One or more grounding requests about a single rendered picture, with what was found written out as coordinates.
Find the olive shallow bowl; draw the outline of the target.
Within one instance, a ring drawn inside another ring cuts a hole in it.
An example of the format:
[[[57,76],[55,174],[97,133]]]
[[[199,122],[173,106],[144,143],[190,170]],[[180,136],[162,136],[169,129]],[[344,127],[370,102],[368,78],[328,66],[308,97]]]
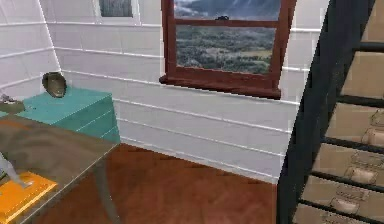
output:
[[[9,113],[9,114],[17,114],[25,110],[24,103],[22,101],[15,100],[8,95],[0,96],[0,111]]]

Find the red-brown framed window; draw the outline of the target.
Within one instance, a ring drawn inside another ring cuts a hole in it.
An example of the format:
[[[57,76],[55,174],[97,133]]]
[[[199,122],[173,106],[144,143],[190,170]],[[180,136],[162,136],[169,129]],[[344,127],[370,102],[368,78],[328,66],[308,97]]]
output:
[[[161,0],[167,85],[279,99],[297,0]]]

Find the teal chest of drawers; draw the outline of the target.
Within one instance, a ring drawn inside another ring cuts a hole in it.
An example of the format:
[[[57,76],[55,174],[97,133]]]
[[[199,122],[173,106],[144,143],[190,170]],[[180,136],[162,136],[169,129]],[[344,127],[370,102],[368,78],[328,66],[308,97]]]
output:
[[[120,142],[112,94],[68,87],[62,98],[43,93],[23,101],[25,110],[14,116],[0,115],[0,147],[26,141],[89,140],[94,137]]]

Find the grey-brown table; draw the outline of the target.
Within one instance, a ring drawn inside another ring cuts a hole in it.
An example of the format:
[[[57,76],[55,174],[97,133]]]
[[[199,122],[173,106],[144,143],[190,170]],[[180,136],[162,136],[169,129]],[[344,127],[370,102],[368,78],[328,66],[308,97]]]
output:
[[[33,224],[38,215],[72,190],[89,172],[96,177],[99,197],[113,224],[121,224],[110,196],[105,160],[116,148],[110,141],[16,115],[0,117],[0,152],[17,172],[30,171],[57,183],[13,224]]]

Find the orange book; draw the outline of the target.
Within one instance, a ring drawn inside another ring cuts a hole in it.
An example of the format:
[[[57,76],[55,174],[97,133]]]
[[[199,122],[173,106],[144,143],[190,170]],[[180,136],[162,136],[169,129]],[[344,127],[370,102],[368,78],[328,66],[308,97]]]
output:
[[[0,224],[10,224],[57,186],[56,182],[31,172],[22,173],[20,178],[31,185],[23,188],[12,180],[0,184]]]

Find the white framed wall picture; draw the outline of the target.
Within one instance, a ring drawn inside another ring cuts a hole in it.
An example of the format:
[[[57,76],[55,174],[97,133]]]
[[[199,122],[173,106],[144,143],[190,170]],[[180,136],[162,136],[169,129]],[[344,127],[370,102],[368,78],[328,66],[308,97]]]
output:
[[[139,0],[92,0],[95,22],[103,25],[140,25]]]

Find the black frame tan drawer cabinet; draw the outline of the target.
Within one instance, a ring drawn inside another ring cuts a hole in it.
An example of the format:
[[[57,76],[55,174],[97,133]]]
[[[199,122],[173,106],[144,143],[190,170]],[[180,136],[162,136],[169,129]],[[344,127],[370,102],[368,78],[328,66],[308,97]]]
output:
[[[276,224],[384,224],[384,0],[330,0]]]

